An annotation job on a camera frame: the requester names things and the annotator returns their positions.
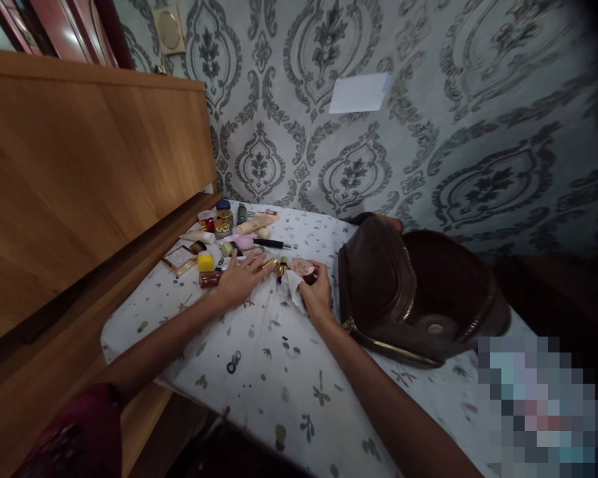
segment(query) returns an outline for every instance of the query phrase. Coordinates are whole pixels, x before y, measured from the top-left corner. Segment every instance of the brown leather handbag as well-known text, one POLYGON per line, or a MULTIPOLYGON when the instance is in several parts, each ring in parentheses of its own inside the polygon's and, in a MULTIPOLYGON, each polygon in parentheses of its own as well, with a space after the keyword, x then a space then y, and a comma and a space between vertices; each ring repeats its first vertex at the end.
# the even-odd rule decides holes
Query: brown leather handbag
POLYGON ((426 367, 503 335, 508 304, 492 272, 449 237, 401 235, 371 214, 339 250, 344 327, 361 345, 426 367))

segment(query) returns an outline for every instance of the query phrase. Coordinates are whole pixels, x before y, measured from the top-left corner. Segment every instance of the white tissue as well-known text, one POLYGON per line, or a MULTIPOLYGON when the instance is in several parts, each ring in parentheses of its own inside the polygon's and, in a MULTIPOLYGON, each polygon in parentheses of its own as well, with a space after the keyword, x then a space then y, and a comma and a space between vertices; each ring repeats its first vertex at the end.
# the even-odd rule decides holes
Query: white tissue
POLYGON ((281 279, 282 287, 286 288, 286 292, 290 292, 292 303, 295 304, 299 312, 308 315, 308 311, 304 306, 304 300, 299 292, 299 284, 304 280, 295 271, 287 270, 281 279))

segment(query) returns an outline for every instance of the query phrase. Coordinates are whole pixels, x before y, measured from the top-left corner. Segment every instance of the cream tube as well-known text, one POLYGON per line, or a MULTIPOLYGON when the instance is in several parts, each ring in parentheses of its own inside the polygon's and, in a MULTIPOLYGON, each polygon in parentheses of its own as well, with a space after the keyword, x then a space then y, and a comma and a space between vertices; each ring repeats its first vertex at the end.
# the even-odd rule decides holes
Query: cream tube
POLYGON ((255 216, 254 219, 250 221, 246 221, 243 224, 237 226, 237 233, 238 234, 248 234, 254 230, 259 228, 269 226, 273 222, 275 222, 275 217, 269 214, 262 214, 260 216, 255 216))
POLYGON ((215 242, 215 235, 212 232, 204 232, 202 230, 197 231, 189 231, 185 234, 182 234, 180 239, 187 239, 191 241, 203 241, 206 244, 212 244, 215 242))

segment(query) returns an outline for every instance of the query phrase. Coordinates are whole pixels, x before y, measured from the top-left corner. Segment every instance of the damask patterned wallpaper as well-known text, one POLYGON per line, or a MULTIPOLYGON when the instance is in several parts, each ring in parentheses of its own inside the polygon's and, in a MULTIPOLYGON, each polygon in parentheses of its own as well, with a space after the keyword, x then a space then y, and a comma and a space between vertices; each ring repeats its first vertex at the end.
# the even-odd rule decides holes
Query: damask patterned wallpaper
POLYGON ((598 252, 598 37, 570 0, 116 0, 136 68, 206 82, 226 196, 365 210, 476 252, 598 252), (378 112, 338 77, 392 71, 378 112))

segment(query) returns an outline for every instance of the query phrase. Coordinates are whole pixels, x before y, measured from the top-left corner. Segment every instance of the woman's left hand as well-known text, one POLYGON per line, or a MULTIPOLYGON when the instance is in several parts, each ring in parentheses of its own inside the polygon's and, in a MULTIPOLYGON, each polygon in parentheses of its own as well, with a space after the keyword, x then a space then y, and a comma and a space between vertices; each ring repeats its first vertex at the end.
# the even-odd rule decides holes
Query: woman's left hand
POLYGON ((260 269, 266 259, 266 254, 256 254, 255 249, 242 261, 237 264, 237 251, 233 250, 231 263, 228 269, 222 274, 217 286, 217 295, 221 296, 221 301, 227 309, 233 309, 244 303, 252 293, 254 287, 270 274, 275 268, 269 266, 260 269))

